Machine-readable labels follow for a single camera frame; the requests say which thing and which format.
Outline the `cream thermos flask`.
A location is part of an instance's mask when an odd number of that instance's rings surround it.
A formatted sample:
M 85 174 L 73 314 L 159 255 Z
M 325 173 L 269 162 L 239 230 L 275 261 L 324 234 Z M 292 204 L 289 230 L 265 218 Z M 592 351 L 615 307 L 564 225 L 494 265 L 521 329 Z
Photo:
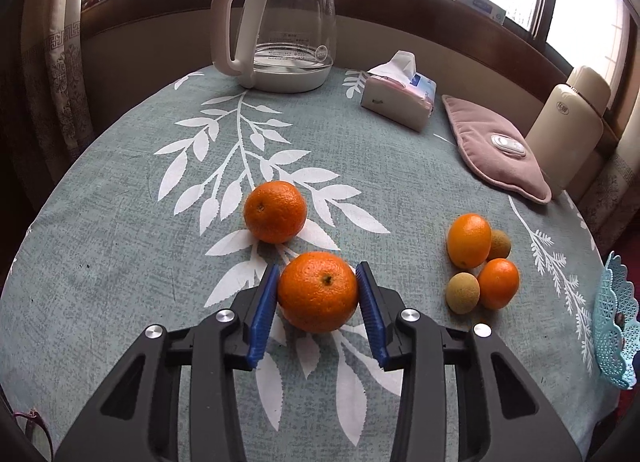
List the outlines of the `cream thermos flask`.
M 589 66 L 570 72 L 553 87 L 525 137 L 544 174 L 552 198 L 565 190 L 603 134 L 603 115 L 611 89 Z

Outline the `left patterned curtain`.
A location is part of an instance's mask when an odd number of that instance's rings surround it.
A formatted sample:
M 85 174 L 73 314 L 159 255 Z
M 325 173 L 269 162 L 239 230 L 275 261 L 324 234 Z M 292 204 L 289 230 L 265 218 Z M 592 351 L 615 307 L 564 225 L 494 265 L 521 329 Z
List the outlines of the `left patterned curtain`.
M 82 70 L 80 11 L 81 0 L 25 0 L 23 9 L 27 103 L 54 182 L 94 139 Z

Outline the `patterned curtain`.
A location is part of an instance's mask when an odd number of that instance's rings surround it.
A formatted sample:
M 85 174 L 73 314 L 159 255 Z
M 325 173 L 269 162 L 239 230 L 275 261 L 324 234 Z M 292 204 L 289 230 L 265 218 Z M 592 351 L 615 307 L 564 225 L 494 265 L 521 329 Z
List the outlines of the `patterned curtain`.
M 27 103 L 54 182 L 94 139 L 82 70 L 80 11 L 81 0 L 25 0 L 23 9 Z
M 607 253 L 639 211 L 639 101 L 612 158 L 578 205 L 600 253 Z

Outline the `smooth orange kumquat small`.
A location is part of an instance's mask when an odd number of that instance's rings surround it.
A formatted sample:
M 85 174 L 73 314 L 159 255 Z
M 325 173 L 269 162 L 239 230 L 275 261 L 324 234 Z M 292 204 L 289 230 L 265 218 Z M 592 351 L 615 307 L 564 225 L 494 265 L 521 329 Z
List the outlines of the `smooth orange kumquat small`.
M 510 303 L 520 287 L 518 267 L 506 258 L 490 260 L 477 276 L 480 304 L 499 310 Z

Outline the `eyeglasses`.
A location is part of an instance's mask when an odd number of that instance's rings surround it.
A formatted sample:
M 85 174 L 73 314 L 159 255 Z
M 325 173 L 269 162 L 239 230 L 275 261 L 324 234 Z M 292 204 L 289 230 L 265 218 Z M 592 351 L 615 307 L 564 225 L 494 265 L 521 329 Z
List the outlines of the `eyeglasses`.
M 29 412 L 14 411 L 12 418 L 40 456 L 46 461 L 52 461 L 54 450 L 51 434 L 39 411 L 35 408 L 31 408 Z

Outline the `smooth orange kumquat large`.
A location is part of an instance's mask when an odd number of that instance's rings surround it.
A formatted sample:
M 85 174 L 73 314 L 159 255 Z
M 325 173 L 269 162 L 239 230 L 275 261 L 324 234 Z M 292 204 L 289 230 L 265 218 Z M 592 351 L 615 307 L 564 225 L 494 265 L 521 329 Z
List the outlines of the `smooth orange kumquat large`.
M 459 216 L 450 226 L 447 252 L 454 266 L 469 270 L 487 260 L 491 248 L 491 228 L 482 216 L 469 213 Z

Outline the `rough mandarin with stem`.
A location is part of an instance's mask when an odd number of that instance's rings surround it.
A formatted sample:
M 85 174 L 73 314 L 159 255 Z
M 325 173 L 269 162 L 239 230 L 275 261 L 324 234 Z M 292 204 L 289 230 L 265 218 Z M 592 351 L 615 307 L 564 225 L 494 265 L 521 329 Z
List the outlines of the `rough mandarin with stem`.
M 352 318 L 358 288 L 352 268 L 328 252 L 306 252 L 283 269 L 278 303 L 292 326 L 312 334 L 330 333 Z

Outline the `right patterned curtain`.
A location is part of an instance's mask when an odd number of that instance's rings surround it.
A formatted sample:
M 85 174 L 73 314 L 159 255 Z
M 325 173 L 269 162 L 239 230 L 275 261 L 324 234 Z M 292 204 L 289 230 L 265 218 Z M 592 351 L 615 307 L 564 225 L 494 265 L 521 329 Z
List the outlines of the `right patterned curtain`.
M 612 158 L 578 205 L 600 253 L 607 253 L 639 211 L 639 101 Z

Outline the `tan longan fruit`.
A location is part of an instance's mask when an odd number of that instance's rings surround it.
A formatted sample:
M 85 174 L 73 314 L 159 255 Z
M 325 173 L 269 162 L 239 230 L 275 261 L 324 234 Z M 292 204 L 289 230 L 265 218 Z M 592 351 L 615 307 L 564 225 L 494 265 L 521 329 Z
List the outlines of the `tan longan fruit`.
M 446 303 L 457 315 L 466 315 L 480 301 L 480 284 L 469 272 L 459 272 L 450 278 L 445 290 Z

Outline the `grey-green leaf tablecloth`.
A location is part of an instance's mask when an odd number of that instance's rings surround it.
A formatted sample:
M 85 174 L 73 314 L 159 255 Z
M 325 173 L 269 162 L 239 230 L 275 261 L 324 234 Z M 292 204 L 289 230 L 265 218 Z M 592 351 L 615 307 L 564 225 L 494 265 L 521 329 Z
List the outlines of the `grey-green leaf tablecloth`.
M 361 107 L 334 70 L 319 89 L 242 89 L 211 68 L 123 115 L 75 162 L 28 227 L 1 297 L 1 384 L 57 445 L 117 359 L 152 323 L 194 326 L 270 263 L 307 251 L 367 262 L 381 286 L 444 326 L 485 321 L 581 449 L 618 395 L 601 378 L 590 314 L 602 262 L 576 205 L 489 187 L 463 163 L 448 116 L 407 130 Z M 264 182 L 296 187 L 305 226 L 257 240 L 243 208 Z M 510 238 L 520 288 L 498 312 L 450 312 L 451 223 L 475 213 Z

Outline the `light blue plastic basket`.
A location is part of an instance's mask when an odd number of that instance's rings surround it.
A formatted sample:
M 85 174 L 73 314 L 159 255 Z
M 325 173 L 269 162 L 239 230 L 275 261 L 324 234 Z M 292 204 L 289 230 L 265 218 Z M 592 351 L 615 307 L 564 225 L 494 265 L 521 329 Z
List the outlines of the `light blue plastic basket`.
M 593 309 L 593 344 L 602 375 L 620 390 L 638 381 L 634 358 L 639 353 L 639 302 L 628 268 L 611 252 L 606 260 Z

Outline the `blue white box on sill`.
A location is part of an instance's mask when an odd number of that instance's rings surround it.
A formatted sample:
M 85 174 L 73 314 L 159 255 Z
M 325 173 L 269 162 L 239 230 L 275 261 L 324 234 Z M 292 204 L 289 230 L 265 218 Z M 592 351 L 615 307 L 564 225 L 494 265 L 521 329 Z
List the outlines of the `blue white box on sill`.
M 497 4 L 490 0 L 456 0 L 458 3 L 462 3 L 479 12 L 483 16 L 489 18 L 493 22 L 498 23 L 499 26 L 503 25 L 506 18 L 506 11 L 499 7 Z

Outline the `tissue pack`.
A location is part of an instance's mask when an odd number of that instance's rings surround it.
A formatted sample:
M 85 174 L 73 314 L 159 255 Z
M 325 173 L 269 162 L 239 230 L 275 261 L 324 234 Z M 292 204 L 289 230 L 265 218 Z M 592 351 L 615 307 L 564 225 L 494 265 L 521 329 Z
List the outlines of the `tissue pack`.
M 434 109 L 437 84 L 416 70 L 413 53 L 398 50 L 368 74 L 361 107 L 422 132 Z

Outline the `pink heating pad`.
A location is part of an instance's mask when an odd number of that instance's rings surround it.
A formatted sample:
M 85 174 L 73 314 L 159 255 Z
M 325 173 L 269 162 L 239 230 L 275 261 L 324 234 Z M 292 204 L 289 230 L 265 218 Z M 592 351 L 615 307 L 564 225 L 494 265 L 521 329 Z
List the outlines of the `pink heating pad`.
M 442 95 L 463 162 L 484 182 L 548 204 L 552 192 L 525 138 L 502 115 L 474 102 Z

